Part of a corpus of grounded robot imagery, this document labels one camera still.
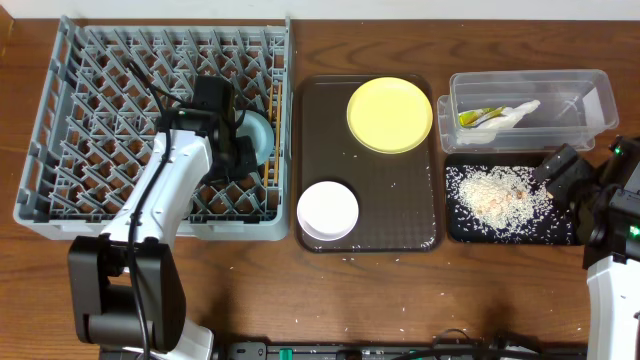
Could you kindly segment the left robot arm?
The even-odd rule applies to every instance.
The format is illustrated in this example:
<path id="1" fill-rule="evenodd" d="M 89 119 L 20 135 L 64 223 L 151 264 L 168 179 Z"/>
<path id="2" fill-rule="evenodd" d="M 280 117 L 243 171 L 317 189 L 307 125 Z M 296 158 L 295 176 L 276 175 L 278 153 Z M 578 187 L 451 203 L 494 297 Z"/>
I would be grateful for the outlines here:
<path id="1" fill-rule="evenodd" d="M 151 158 L 122 208 L 99 235 L 72 242 L 80 341 L 139 359 L 212 358 L 213 332 L 186 315 L 172 246 L 198 184 L 240 179 L 255 166 L 234 105 L 229 81 L 197 77 L 189 102 L 161 108 Z"/>

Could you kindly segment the light blue bowl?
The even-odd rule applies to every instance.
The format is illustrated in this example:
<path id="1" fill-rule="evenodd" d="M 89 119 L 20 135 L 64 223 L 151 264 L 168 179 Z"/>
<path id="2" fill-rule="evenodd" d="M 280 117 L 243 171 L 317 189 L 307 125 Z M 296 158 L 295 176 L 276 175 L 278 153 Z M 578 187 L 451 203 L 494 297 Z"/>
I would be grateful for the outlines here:
<path id="1" fill-rule="evenodd" d="M 246 110 L 237 136 L 248 136 L 253 144 L 256 162 L 263 165 L 271 156 L 275 147 L 274 131 L 267 119 L 258 112 Z"/>

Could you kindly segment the white napkin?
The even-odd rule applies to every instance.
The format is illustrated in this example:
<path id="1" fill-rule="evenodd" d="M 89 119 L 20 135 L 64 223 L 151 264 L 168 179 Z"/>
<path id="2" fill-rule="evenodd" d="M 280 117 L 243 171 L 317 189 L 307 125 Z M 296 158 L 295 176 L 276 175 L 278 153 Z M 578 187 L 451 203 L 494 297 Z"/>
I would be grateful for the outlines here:
<path id="1" fill-rule="evenodd" d="M 483 122 L 478 127 L 462 127 L 462 130 L 457 135 L 457 144 L 488 144 L 495 140 L 499 131 L 514 128 L 518 122 L 526 115 L 534 112 L 540 105 L 541 102 L 539 100 L 533 100 L 515 108 L 505 106 L 502 115 L 499 117 Z"/>

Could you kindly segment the green orange snack wrapper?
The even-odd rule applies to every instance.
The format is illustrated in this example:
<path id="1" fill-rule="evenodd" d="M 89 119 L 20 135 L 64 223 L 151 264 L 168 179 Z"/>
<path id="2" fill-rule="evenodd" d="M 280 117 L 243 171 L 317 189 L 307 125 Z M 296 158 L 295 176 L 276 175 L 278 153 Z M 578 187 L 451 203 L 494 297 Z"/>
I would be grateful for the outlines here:
<path id="1" fill-rule="evenodd" d="M 468 110 L 458 115 L 459 123 L 464 128 L 478 127 L 483 122 L 502 115 L 505 106 L 497 108 L 481 108 L 476 110 Z"/>

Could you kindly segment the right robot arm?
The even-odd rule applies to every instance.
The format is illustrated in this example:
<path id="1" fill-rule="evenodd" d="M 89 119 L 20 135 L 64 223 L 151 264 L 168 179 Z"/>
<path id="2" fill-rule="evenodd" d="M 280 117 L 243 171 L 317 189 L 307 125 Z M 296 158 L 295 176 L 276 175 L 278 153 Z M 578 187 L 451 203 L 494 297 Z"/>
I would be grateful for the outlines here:
<path id="1" fill-rule="evenodd" d="M 587 357 L 639 357 L 639 139 L 618 136 L 611 157 L 592 166 L 564 144 L 534 170 L 569 211 L 584 246 L 590 299 Z"/>

